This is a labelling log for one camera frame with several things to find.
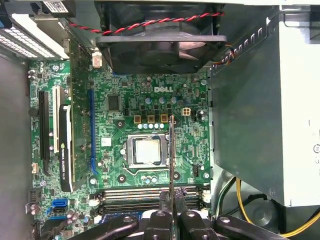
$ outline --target cooling fan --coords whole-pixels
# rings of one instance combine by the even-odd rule
[[[167,4],[101,4],[105,5],[97,7],[100,18],[109,23],[102,24],[109,26],[102,28],[104,31],[156,18],[183,18],[216,11],[212,4],[178,6],[181,9]],[[216,21],[216,17],[208,17],[140,26],[122,35],[98,37],[96,45],[116,74],[196,73],[227,41],[225,36],[215,34]]]

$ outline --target yellow cable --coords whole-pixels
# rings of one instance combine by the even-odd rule
[[[241,199],[241,180],[239,178],[236,179],[236,197],[238,199],[238,203],[239,203],[240,209],[241,209],[241,211],[242,211],[242,213],[244,215],[244,218],[246,219],[246,221],[248,223],[254,224],[249,219],[249,217],[248,217],[248,215],[247,215],[247,213],[245,211],[244,205],[242,203],[242,199]],[[284,238],[289,238],[289,237],[295,236],[297,234],[300,234],[304,230],[309,228],[312,224],[314,224],[319,218],[320,218],[320,212],[317,215],[315,215],[312,219],[307,221],[305,224],[303,224],[302,226],[298,227],[297,229],[295,229],[293,231],[281,234],[281,236],[284,237]]]

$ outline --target red and black wire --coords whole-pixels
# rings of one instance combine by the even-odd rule
[[[68,19],[68,22],[69,22],[69,25],[74,28],[90,31],[95,34],[110,35],[110,34],[120,34],[120,33],[123,33],[124,31],[132,30],[132,29],[139,28],[139,27],[145,27],[145,26],[153,25],[153,24],[162,24],[162,23],[168,23],[168,22],[173,22],[173,23],[191,22],[196,19],[202,19],[202,18],[206,18],[206,17],[220,17],[220,16],[224,16],[224,15],[225,15],[225,13],[223,11],[214,12],[214,13],[205,12],[200,15],[194,15],[194,16],[185,17],[185,18],[163,18],[163,19],[158,19],[158,20],[149,20],[149,21],[144,21],[144,22],[140,22],[140,23],[135,23],[130,26],[122,27],[122,28],[119,28],[114,31],[112,31],[112,30],[101,31],[99,29],[94,29],[91,27],[78,25],[69,19]]]

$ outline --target cpu socket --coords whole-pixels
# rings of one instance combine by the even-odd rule
[[[168,166],[168,142],[164,133],[128,135],[122,156],[130,169]]]

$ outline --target dell logo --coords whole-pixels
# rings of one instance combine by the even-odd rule
[[[165,87],[158,87],[158,86],[155,86],[154,87],[154,92],[155,93],[173,93],[174,91],[172,90],[172,87],[169,86],[165,86]]]

